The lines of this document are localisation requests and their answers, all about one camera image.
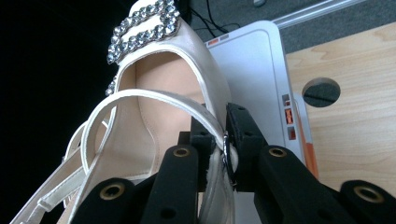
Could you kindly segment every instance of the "wooden board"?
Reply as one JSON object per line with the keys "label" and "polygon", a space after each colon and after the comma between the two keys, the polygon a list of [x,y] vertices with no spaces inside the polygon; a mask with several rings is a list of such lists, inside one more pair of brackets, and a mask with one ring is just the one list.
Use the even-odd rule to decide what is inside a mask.
{"label": "wooden board", "polygon": [[294,92],[317,77],[341,88],[327,107],[307,105],[319,180],[339,190],[372,182],[396,196],[396,22],[287,55]]}

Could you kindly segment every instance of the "crystal embellishment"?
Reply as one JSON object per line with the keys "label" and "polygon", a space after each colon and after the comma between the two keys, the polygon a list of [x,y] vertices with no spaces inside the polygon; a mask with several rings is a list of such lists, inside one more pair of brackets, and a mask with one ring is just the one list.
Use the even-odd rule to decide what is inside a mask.
{"label": "crystal embellishment", "polygon": [[114,93],[114,90],[116,89],[116,80],[117,77],[114,77],[113,81],[111,81],[110,84],[108,85],[108,88],[105,91],[106,96],[109,96]]}
{"label": "crystal embellishment", "polygon": [[[122,40],[121,37],[132,27],[146,21],[149,17],[159,15],[163,24],[155,26],[151,30],[138,33],[131,36],[128,40]],[[143,48],[153,41],[160,41],[176,33],[179,26],[178,19],[180,13],[175,7],[174,0],[157,0],[154,5],[141,7],[138,11],[132,13],[131,17],[125,18],[114,28],[111,37],[111,45],[108,47],[107,62],[109,64],[118,62],[127,53],[134,52]],[[106,94],[112,94],[114,90],[108,88]]]}

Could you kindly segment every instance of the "screw hole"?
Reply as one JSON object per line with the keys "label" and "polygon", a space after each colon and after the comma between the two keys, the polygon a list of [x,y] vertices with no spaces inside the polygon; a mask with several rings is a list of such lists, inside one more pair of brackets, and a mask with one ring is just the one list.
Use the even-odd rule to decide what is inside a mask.
{"label": "screw hole", "polygon": [[176,157],[186,157],[190,155],[190,151],[186,148],[178,148],[174,150],[174,155]]}
{"label": "screw hole", "polygon": [[332,214],[324,209],[318,210],[318,216],[325,220],[332,221]]}
{"label": "screw hole", "polygon": [[174,208],[165,207],[161,211],[161,217],[165,219],[172,219],[176,216],[176,210]]}
{"label": "screw hole", "polygon": [[269,152],[272,156],[275,157],[285,157],[286,155],[288,155],[288,153],[285,150],[280,148],[271,148]]}
{"label": "screw hole", "polygon": [[125,191],[125,186],[121,182],[107,185],[100,191],[100,197],[103,200],[109,201],[120,197]]}
{"label": "screw hole", "polygon": [[372,188],[366,186],[357,186],[353,190],[360,198],[369,203],[384,202],[384,197]]}
{"label": "screw hole", "polygon": [[304,101],[314,107],[334,104],[340,97],[341,89],[337,82],[327,77],[315,78],[303,88]]}

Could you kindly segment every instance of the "gray surface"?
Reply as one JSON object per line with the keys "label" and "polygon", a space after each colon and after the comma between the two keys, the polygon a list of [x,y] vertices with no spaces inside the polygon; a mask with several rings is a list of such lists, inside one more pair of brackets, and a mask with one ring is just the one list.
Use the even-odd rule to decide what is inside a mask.
{"label": "gray surface", "polygon": [[[237,22],[241,26],[254,21],[279,18],[296,10],[312,6],[318,0],[267,0],[262,7],[254,7],[249,0],[210,0],[213,20],[217,25]],[[205,1],[191,0],[191,7],[204,18],[209,18]],[[280,31],[286,53],[306,49],[337,38],[353,35],[362,31],[396,21],[395,0],[368,0],[355,6],[306,21]],[[192,17],[191,27],[205,27],[201,20]],[[226,27],[229,31],[237,29],[235,25]],[[207,30],[196,30],[204,41],[212,38]]]}

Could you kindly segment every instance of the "silver edge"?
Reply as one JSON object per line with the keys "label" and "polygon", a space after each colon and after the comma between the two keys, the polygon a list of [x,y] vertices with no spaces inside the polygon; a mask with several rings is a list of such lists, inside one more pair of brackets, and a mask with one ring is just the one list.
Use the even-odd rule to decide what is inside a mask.
{"label": "silver edge", "polygon": [[279,29],[283,29],[365,1],[367,0],[328,0],[279,17],[272,22],[276,24]]}

